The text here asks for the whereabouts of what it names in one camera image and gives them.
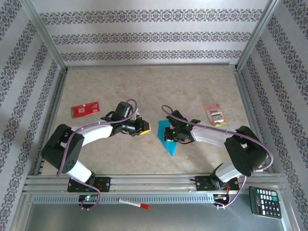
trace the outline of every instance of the wall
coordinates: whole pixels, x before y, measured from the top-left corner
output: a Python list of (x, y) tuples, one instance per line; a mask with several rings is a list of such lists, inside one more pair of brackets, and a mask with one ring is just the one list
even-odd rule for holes
[(236, 64), (268, 0), (36, 0), (67, 66)]
[(307, 0), (281, 1), (242, 71), (302, 230), (308, 230), (307, 15)]
[(44, 136), (59, 68), (17, 0), (0, 0), (0, 230), (9, 230)]

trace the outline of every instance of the robotic arm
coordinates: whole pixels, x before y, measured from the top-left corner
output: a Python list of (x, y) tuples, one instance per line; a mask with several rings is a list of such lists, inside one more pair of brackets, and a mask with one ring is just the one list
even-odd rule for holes
[[(211, 174), (211, 184), (216, 189), (222, 188), (234, 177), (252, 176), (267, 158), (263, 147), (251, 141), (260, 142), (246, 126), (223, 133), (221, 128), (206, 125), (200, 120), (193, 119), (188, 122), (177, 110), (168, 115), (167, 119), (171, 127), (165, 128), (165, 141), (202, 141), (227, 149), (231, 162), (219, 165)], [(250, 137), (251, 140), (242, 138), (241, 135)]]
[(64, 158), (65, 144), (68, 143), (69, 137), (75, 131), (79, 130), (73, 135), (68, 144), (69, 148), (61, 173), (67, 174), (82, 183), (93, 186), (95, 174), (78, 161), (81, 148), (90, 142), (114, 136), (119, 132), (131, 136), (142, 135), (149, 132), (151, 130), (149, 123), (139, 117), (139, 114), (136, 113), (134, 119), (125, 120), (132, 111), (133, 107), (131, 104), (121, 102), (118, 104), (115, 111), (111, 111), (94, 125), (86, 125), (80, 128), (61, 124), (56, 128), (44, 146), (41, 156), (59, 170)]

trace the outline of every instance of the red marker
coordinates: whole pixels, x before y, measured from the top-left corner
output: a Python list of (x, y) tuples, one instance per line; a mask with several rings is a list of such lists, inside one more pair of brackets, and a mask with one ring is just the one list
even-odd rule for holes
[(140, 207), (140, 208), (144, 208), (144, 209), (149, 209), (150, 208), (149, 205), (140, 204), (140, 203), (137, 203), (137, 202), (134, 202), (134, 201), (125, 200), (125, 199), (122, 199), (122, 198), (119, 198), (117, 201), (121, 202), (121, 203), (124, 203), (124, 204), (128, 204), (128, 205), (133, 205), (133, 206), (137, 206), (137, 207)]

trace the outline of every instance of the metal bracket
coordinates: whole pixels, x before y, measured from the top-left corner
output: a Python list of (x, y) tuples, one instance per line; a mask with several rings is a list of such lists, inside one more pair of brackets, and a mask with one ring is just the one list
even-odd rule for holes
[[(197, 192), (199, 192), (199, 191), (218, 191), (212, 185), (210, 176), (196, 176), (194, 181), (196, 182)], [(239, 182), (237, 181), (236, 177), (231, 179), (228, 182), (228, 185), (230, 186), (231, 191), (238, 191), (239, 190)]]
[[(103, 193), (109, 192), (110, 189), (110, 177), (95, 177), (94, 187), (99, 189)], [(67, 191), (69, 193), (95, 193), (94, 189), (88, 189), (86, 186), (77, 183), (76, 181), (69, 179)]]

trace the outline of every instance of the red card package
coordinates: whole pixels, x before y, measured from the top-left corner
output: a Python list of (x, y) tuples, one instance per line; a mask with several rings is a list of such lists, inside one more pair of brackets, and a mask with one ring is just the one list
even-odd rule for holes
[(226, 124), (227, 123), (226, 117), (219, 103), (206, 105), (204, 106), (204, 109), (205, 109), (206, 115), (211, 125), (215, 126), (216, 124)]
[(100, 112), (98, 102), (92, 102), (72, 107), (72, 118), (79, 118)]

